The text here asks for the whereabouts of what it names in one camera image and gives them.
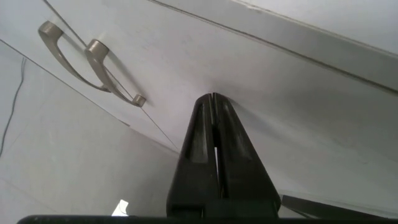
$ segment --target white cabinet door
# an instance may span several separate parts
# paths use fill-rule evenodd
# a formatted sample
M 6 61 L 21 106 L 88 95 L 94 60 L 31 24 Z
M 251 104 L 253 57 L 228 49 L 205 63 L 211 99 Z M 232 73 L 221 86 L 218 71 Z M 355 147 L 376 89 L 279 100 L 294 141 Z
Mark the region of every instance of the white cabinet door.
M 141 108 L 125 103 L 111 93 L 94 89 L 66 71 L 39 37 L 38 29 L 46 21 L 53 22 L 64 31 L 58 41 L 58 46 L 73 68 L 89 82 L 101 85 L 83 53 L 85 46 L 43 1 L 6 0 L 0 2 L 0 39 L 3 42 L 55 75 L 117 119 L 130 125 L 132 129 L 167 147 L 174 147 Z M 115 71 L 113 74 L 117 76 L 121 72 Z
M 151 1 L 398 92 L 397 1 Z
M 179 149 L 195 100 L 218 92 L 281 192 L 398 213 L 397 95 L 151 1 L 49 3 L 118 56 Z

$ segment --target white wall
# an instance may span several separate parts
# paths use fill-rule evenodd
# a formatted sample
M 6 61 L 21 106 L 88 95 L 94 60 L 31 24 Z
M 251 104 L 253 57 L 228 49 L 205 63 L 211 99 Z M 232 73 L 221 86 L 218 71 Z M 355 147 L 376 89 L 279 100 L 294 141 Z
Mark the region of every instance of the white wall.
M 395 0 L 236 0 L 398 54 Z

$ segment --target black cable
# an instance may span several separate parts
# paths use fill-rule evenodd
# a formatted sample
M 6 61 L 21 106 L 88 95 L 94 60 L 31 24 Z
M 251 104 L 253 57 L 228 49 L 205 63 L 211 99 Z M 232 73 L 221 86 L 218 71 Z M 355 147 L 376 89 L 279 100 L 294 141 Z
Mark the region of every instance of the black cable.
M 2 154 L 2 150 L 3 150 L 3 148 L 4 148 L 4 142 L 5 142 L 5 140 L 6 140 L 6 134 L 7 134 L 7 131 L 8 131 L 8 126 L 10 125 L 12 116 L 14 115 L 14 109 L 15 109 L 15 103 L 16 103 L 16 101 L 17 101 L 17 96 L 18 96 L 19 90 L 21 89 L 22 83 L 24 82 L 24 78 L 25 78 L 25 74 L 24 74 L 24 71 L 25 71 L 25 63 L 26 63 L 26 58 L 24 57 L 24 58 L 22 59 L 22 62 L 21 62 L 21 82 L 19 83 L 18 89 L 17 89 L 17 91 L 15 92 L 14 99 L 13 99 L 13 101 L 12 101 L 12 108 L 11 108 L 10 118 L 8 119 L 6 128 L 4 128 L 4 133 L 2 134 L 1 148 L 0 148 L 0 157 L 1 157 L 1 154 Z

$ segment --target silver drawer pull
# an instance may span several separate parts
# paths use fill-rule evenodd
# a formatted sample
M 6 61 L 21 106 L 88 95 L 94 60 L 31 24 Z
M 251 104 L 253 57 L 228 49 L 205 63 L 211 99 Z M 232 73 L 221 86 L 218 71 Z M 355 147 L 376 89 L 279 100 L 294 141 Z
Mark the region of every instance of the silver drawer pull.
M 39 28 L 39 35 L 42 38 L 44 44 L 50 50 L 51 54 L 58 60 L 58 62 L 70 72 L 74 77 L 80 81 L 86 83 L 87 85 L 96 88 L 97 90 L 109 92 L 109 90 L 103 86 L 96 86 L 85 78 L 83 78 L 68 62 L 65 56 L 62 54 L 60 48 L 58 47 L 58 40 L 62 36 L 63 31 L 50 21 L 44 22 Z
M 108 87 L 111 93 L 115 94 L 120 99 L 138 107 L 142 107 L 146 101 L 146 99 L 137 94 L 133 100 L 126 98 L 114 85 L 112 79 L 109 77 L 107 71 L 104 67 L 104 59 L 108 54 L 109 49 L 100 41 L 93 39 L 87 46 L 85 50 L 85 54 L 87 56 L 88 63 L 93 68 L 94 72 L 97 74 L 97 77 Z

